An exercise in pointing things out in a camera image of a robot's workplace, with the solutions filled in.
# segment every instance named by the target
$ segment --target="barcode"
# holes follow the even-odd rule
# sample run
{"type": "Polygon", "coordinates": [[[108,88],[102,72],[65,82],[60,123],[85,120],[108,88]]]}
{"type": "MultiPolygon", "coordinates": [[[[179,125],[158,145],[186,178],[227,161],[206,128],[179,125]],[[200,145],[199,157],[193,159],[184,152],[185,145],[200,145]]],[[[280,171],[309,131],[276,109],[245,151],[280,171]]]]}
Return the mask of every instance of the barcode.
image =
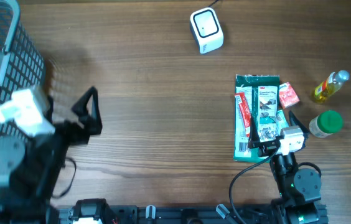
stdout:
{"type": "Polygon", "coordinates": [[[251,149],[248,148],[247,142],[239,142],[239,151],[240,152],[251,152],[251,149]]]}

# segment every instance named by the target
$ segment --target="teal basket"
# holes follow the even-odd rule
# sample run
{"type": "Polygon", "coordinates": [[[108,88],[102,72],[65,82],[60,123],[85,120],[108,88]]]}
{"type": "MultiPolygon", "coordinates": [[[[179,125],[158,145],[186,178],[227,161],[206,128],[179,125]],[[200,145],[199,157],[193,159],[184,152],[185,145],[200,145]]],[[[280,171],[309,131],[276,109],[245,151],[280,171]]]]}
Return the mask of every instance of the teal basket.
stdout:
{"type": "MultiPolygon", "coordinates": [[[[32,85],[42,85],[44,60],[20,23],[21,11],[15,0],[0,1],[0,105],[11,93],[32,85]]],[[[26,136],[15,123],[0,124],[0,137],[26,136]]]]}

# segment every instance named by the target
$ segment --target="green lid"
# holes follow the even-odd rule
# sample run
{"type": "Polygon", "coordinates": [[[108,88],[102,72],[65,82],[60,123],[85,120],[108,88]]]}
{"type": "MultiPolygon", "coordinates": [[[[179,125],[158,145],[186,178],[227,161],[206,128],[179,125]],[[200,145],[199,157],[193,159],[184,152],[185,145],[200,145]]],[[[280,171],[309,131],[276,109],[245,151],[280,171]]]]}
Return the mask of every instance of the green lid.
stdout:
{"type": "Polygon", "coordinates": [[[328,134],[339,132],[343,128],[343,118],[336,111],[325,111],[319,115],[318,128],[328,134]]]}

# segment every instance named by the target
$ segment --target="yellow liquid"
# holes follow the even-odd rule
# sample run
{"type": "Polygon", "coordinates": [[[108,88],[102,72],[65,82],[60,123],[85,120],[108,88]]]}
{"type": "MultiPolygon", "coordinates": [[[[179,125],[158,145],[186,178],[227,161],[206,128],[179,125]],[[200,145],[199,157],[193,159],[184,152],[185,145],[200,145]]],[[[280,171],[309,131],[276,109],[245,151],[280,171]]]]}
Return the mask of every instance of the yellow liquid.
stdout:
{"type": "Polygon", "coordinates": [[[320,92],[318,95],[315,94],[315,90],[312,91],[312,99],[316,103],[323,103],[329,99],[330,96],[335,94],[341,87],[343,83],[330,83],[326,88],[320,92]]]}

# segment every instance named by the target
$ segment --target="wooden surface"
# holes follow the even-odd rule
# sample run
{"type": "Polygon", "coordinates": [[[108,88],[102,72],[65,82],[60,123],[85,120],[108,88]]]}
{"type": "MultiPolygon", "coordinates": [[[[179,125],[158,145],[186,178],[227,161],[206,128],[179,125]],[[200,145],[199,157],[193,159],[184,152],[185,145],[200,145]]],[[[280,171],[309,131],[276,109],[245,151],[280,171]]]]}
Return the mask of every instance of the wooden surface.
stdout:
{"type": "MultiPolygon", "coordinates": [[[[105,198],[110,205],[228,203],[228,185],[248,163],[232,159],[235,75],[279,74],[308,125],[333,109],[343,130],[311,137],[298,162],[323,172],[331,223],[351,223],[351,78],[326,105],[309,94],[333,71],[351,74],[351,1],[224,1],[215,6],[222,48],[200,55],[189,30],[195,2],[115,2],[21,6],[22,22],[52,69],[56,119],[97,87],[101,136],[72,147],[78,170],[55,205],[105,198]]],[[[56,192],[67,184],[65,169],[56,192]]],[[[268,165],[234,188],[237,203],[269,203],[278,190],[268,165]]]]}

